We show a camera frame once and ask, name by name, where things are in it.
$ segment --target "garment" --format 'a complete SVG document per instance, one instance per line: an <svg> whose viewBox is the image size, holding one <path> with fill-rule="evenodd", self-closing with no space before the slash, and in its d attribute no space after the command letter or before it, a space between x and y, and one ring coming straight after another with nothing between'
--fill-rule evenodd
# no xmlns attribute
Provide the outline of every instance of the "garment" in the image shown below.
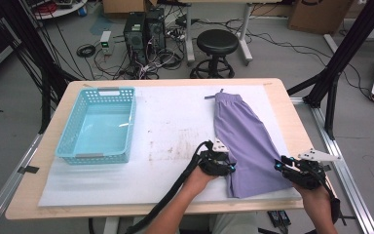
<svg viewBox="0 0 374 234"><path fill-rule="evenodd" d="M257 213L211 214L212 234L258 234Z"/></svg>
<svg viewBox="0 0 374 234"><path fill-rule="evenodd" d="M215 95L214 129L236 171L227 175L228 197L245 198L291 187L274 169L280 155L264 124L240 95Z"/></svg>

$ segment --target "white paper sheet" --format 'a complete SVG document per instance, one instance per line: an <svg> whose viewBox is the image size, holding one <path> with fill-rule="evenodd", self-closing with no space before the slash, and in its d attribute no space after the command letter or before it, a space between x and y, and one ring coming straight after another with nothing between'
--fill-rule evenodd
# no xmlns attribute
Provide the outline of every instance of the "white paper sheet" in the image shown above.
<svg viewBox="0 0 374 234"><path fill-rule="evenodd" d="M214 99L224 89L239 94L263 121L278 152L288 155L263 86L136 87L130 161L127 164L70 166L55 158L40 207L159 202L189 163L196 147L214 141ZM195 201L224 201L226 181L211 181ZM247 198L299 198L293 189Z"/></svg>

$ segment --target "table leg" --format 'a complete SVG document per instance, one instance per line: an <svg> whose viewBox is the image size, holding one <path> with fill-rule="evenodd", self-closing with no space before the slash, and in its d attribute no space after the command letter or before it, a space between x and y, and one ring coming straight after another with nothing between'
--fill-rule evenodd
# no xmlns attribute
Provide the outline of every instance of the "table leg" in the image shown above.
<svg viewBox="0 0 374 234"><path fill-rule="evenodd" d="M187 31L186 31L186 51L187 51L187 64L191 65L194 59L193 40L191 36L191 4L187 4Z"/></svg>
<svg viewBox="0 0 374 234"><path fill-rule="evenodd" d="M250 18L252 6L253 4L251 3L247 3L245 5L242 32L237 33L237 36L239 37L239 45L240 45L240 48L242 48L244 58L246 61L246 65L248 65L253 60L250 50L248 49L247 43L245 42L245 33L247 32L248 20Z"/></svg>
<svg viewBox="0 0 374 234"><path fill-rule="evenodd" d="M120 218L117 216L110 216L105 220L104 234L116 234Z"/></svg>

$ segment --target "white shelf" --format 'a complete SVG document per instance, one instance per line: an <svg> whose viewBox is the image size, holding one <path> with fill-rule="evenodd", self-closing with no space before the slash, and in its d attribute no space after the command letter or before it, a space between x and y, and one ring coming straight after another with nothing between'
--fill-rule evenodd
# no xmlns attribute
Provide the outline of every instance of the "white shelf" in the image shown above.
<svg viewBox="0 0 374 234"><path fill-rule="evenodd" d="M79 3L73 4L72 8L65 8L65 9L58 8L52 14L44 15L44 16L39 16L39 15L35 14L35 17L36 17L37 20L46 20L46 19L51 19L51 18L57 18L57 17L65 16L67 14L70 14L72 12L77 11L78 9L80 9L81 7L83 7L86 3L87 3L87 0L82 0Z"/></svg>

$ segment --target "purple cloth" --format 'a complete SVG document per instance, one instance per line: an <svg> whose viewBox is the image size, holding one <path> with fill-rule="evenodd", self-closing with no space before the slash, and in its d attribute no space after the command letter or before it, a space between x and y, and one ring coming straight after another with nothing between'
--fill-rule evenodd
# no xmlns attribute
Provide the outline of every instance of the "purple cloth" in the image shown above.
<svg viewBox="0 0 374 234"><path fill-rule="evenodd" d="M227 175L228 197L245 198L291 187L275 171L280 155L269 133L239 95L215 95L214 129L228 147L236 171Z"/></svg>

